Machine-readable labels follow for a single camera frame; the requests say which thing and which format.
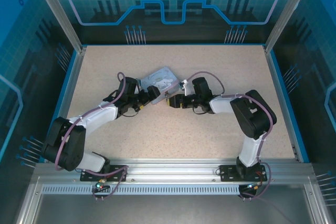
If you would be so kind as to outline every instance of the speckled work surface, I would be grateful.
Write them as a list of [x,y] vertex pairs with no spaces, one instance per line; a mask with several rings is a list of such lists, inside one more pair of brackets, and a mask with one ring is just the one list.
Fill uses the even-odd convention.
[[[88,46],[68,117],[92,109],[117,89],[119,71],[141,79],[163,66],[180,80],[210,71],[223,81],[226,94],[258,90],[278,118],[262,157],[294,157],[262,46]],[[217,81],[204,77],[219,94]],[[195,115],[161,101],[133,118],[105,124],[87,137],[85,149],[112,158],[230,158],[239,154],[243,137],[233,114]]]

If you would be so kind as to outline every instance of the robotic arm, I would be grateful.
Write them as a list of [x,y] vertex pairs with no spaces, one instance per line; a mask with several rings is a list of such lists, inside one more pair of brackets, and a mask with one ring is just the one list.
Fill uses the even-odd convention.
[[204,77],[192,81],[195,94],[177,94],[168,100],[173,108],[201,107],[204,113],[234,113],[243,133],[243,149],[236,162],[236,171],[243,180],[250,180],[260,170],[259,155],[262,142],[277,118],[256,90],[241,95],[213,95]]
[[105,123],[121,117],[128,109],[139,112],[160,92],[157,87],[149,86],[148,92],[139,89],[138,81],[130,77],[122,79],[118,90],[103,99],[97,108],[74,118],[54,120],[42,149],[42,157],[56,163],[57,153],[66,133],[72,130],[59,156],[58,165],[68,171],[76,168],[97,173],[107,173],[110,161],[102,155],[84,151],[85,138]]

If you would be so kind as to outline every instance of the enclosure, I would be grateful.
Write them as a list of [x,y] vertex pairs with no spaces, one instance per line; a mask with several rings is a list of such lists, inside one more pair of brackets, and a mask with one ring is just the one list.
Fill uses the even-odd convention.
[[[334,223],[336,0],[0,5],[2,223]],[[261,151],[272,180],[261,200],[243,201],[248,183],[217,174],[243,145],[233,114],[161,101],[97,129],[85,150],[129,167],[104,202],[90,197],[95,183],[41,157],[52,122],[98,106],[119,71],[142,79],[164,66],[179,81],[209,71],[225,94],[257,90],[272,108],[277,123]]]

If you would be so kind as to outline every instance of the black mounting plate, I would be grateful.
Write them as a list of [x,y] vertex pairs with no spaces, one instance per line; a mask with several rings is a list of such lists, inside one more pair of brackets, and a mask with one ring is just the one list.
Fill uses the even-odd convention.
[[[118,170],[120,168],[122,168],[123,166],[125,165],[110,165],[110,173],[114,170]],[[122,172],[124,170],[121,170],[120,172],[114,174],[113,176],[107,178],[107,181],[108,182],[118,182],[121,178],[121,175],[122,175]],[[125,174],[124,178],[122,179],[122,182],[126,181],[126,176],[127,174]],[[95,175],[92,175],[90,173],[87,173],[87,172],[81,172],[80,174],[80,181],[82,182],[98,182],[100,179],[102,179],[103,177],[102,176],[95,176]]]
[[236,165],[219,166],[221,182],[259,182],[260,177],[255,172],[265,173],[263,174],[263,182],[267,181],[267,174],[264,165],[259,165],[250,176],[245,175],[245,179],[242,179],[238,174]]

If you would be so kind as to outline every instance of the glass panel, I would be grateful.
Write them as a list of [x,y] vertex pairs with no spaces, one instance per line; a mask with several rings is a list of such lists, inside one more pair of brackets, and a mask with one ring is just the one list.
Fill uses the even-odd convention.
[[274,47],[317,174],[336,172],[336,0],[301,0]]
[[287,0],[60,0],[84,44],[264,43]]
[[45,0],[0,7],[0,216],[14,223],[40,155],[30,136],[47,134],[73,48]]

